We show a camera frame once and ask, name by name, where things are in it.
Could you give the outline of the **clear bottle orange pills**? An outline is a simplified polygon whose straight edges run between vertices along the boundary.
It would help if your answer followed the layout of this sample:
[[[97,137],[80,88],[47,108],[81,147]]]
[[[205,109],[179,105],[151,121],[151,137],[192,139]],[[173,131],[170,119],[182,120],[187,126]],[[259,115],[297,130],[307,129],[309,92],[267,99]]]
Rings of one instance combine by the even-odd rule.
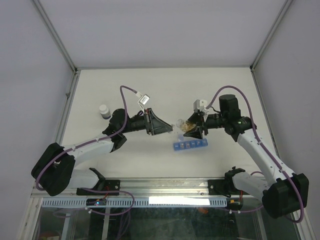
[[[194,129],[196,127],[196,124],[180,118],[176,122],[176,127],[179,128],[182,132],[187,133]]]

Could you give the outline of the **blue weekly pill organizer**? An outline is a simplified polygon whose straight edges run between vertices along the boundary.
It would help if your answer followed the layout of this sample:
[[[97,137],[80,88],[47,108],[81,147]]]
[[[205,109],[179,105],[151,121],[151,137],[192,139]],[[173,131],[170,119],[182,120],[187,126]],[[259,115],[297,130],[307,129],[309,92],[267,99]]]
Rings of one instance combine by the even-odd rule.
[[[196,139],[190,137],[184,137],[182,134],[179,134],[177,137],[177,141],[172,144],[173,150],[175,152],[178,151],[186,151],[191,149],[198,149],[207,147],[208,140],[204,139]]]

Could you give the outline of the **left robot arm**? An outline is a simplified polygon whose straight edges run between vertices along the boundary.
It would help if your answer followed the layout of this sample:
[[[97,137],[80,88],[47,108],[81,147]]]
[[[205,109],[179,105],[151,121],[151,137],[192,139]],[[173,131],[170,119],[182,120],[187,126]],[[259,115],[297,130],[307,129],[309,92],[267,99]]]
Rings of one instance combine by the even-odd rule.
[[[54,142],[45,149],[31,170],[37,189],[47,192],[51,197],[66,189],[75,189],[78,195],[97,195],[103,191],[116,195],[119,188],[108,183],[95,167],[76,167],[100,155],[117,151],[127,140],[125,134],[137,131],[146,131],[148,135],[156,136],[172,132],[173,127],[157,117],[151,108],[133,117],[128,117],[123,108],[116,109],[108,127],[99,136],[70,146]]]

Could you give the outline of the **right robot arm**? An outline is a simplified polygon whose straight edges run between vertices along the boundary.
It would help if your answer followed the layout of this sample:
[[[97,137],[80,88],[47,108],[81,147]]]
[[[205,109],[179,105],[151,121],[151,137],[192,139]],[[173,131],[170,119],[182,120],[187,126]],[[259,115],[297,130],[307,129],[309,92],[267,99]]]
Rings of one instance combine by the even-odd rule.
[[[309,180],[305,174],[296,174],[265,145],[259,137],[252,118],[243,116],[238,99],[233,94],[218,98],[219,111],[209,113],[206,100],[193,103],[193,114],[188,122],[193,128],[184,133],[185,137],[203,139],[211,129],[224,129],[227,135],[238,143],[253,159],[264,179],[249,174],[242,168],[233,167],[224,174],[221,184],[214,190],[226,197],[243,191],[262,203],[270,217],[277,219],[304,209],[308,202]]]

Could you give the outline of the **white capped pill bottle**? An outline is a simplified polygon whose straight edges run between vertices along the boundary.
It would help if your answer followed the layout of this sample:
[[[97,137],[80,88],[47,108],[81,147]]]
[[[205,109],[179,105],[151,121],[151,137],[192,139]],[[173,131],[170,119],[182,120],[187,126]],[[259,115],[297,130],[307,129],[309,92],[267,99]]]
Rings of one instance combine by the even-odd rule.
[[[108,120],[111,118],[111,112],[105,104],[99,106],[99,112],[103,119]]]

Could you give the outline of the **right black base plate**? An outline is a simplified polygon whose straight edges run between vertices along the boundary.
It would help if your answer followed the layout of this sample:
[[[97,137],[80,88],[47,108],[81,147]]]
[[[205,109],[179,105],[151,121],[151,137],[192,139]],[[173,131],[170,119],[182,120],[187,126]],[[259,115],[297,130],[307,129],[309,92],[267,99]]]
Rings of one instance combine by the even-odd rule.
[[[235,188],[232,182],[225,179],[209,179],[207,181],[208,194],[221,195],[230,198],[233,195],[240,195],[241,191]]]

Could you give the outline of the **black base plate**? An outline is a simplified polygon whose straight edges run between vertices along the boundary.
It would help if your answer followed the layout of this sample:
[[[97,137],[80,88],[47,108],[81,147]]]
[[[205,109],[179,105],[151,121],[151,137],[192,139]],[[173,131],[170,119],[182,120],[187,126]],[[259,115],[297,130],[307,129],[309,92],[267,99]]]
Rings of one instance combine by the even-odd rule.
[[[105,196],[109,191],[119,191],[121,188],[121,181],[119,179],[102,179],[91,188],[92,191],[85,190],[84,188],[78,188],[76,190],[77,196]]]
[[[233,195],[240,195],[241,191],[235,188],[232,182],[225,179],[209,179],[207,181],[208,194],[221,195],[230,198]]]

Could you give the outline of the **aluminium mounting rail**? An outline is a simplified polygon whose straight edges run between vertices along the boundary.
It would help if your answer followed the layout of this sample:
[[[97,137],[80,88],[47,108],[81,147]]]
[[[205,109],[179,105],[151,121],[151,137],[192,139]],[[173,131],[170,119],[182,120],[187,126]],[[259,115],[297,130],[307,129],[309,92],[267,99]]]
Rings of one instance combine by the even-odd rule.
[[[120,190],[107,191],[106,195],[109,198],[148,198],[148,197],[207,197],[207,196],[223,196],[223,195],[209,195],[208,183],[209,179],[223,179],[218,178],[105,178],[110,180],[120,180]],[[98,197],[102,198],[104,195],[76,195],[78,188],[94,192],[91,190],[94,185],[91,183],[75,182],[71,183],[59,194],[56,198],[62,197]]]

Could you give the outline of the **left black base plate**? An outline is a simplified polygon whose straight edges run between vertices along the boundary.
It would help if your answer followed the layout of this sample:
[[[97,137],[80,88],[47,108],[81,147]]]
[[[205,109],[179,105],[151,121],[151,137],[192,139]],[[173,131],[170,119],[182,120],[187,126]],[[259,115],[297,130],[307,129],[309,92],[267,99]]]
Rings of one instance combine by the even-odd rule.
[[[121,188],[121,181],[119,179],[102,179],[91,188],[92,191],[85,190],[84,188],[78,188],[76,190],[77,196],[105,196],[109,191],[119,191]]]

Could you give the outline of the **right aluminium frame post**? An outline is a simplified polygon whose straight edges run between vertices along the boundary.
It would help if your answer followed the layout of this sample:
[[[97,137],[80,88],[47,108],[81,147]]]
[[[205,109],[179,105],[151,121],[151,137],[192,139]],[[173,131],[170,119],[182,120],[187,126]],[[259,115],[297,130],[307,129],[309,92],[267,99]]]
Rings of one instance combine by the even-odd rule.
[[[250,71],[254,72],[256,67],[258,66],[260,60],[262,59],[265,51],[267,50],[267,47],[271,43],[274,35],[276,34],[279,26],[281,25],[282,21],[286,17],[289,9],[291,8],[292,4],[294,3],[294,0],[285,0],[283,5],[281,6],[275,20],[273,21],[265,39],[263,40],[262,45],[260,46],[252,64],[250,65]]]

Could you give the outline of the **aluminium frame post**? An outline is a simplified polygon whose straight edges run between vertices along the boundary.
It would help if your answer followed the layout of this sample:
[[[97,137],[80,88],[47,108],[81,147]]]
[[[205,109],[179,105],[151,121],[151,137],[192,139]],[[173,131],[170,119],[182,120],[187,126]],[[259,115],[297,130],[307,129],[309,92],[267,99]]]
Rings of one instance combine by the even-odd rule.
[[[77,67],[74,64],[72,58],[70,57],[65,45],[63,44],[58,32],[56,31],[52,21],[50,20],[43,4],[40,0],[31,0],[34,8],[38,12],[43,24],[45,25],[48,33],[50,34],[52,40],[54,41],[57,49],[61,53],[63,59],[67,63],[68,67],[71,69],[71,71],[75,74],[77,72]]]
[[[260,60],[262,59],[265,51],[267,50],[267,47],[271,43],[274,35],[276,34],[279,26],[281,25],[282,21],[286,17],[289,9],[291,8],[292,4],[294,3],[294,0],[285,0],[283,5],[281,6],[275,20],[273,21],[265,39],[263,40],[262,45],[260,46],[252,64],[250,65],[250,71],[254,72],[256,67],[258,66]]]

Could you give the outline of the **left aluminium frame post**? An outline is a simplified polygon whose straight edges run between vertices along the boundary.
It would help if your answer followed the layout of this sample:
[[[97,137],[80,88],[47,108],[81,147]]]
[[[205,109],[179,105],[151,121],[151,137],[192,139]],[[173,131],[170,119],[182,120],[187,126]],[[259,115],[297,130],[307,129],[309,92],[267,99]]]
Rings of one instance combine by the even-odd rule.
[[[75,74],[77,72],[77,67],[74,64],[72,58],[70,57],[65,45],[63,44],[58,32],[56,31],[52,21],[50,20],[43,4],[40,0],[31,0],[34,8],[38,12],[43,24],[45,25],[48,33],[50,34],[52,40],[54,41],[57,49],[61,53],[63,59],[67,63],[68,67],[71,69],[71,71]]]

